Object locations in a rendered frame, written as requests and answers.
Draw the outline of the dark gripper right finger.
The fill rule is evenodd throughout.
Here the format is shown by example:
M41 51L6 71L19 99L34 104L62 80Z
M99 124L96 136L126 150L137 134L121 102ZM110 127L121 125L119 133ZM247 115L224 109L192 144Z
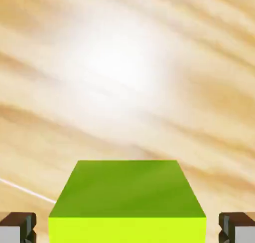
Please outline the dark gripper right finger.
M255 212L219 214L219 243L255 243Z

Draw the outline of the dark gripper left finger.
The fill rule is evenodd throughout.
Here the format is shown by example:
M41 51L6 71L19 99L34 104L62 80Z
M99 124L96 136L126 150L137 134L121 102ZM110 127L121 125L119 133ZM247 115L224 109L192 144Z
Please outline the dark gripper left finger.
M37 243L35 213L0 212L0 243Z

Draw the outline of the small green cube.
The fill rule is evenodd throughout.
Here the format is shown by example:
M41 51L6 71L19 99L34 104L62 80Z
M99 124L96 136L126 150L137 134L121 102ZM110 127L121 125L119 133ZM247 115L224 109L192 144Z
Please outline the small green cube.
M205 243L206 215L174 160L79 161L49 243Z

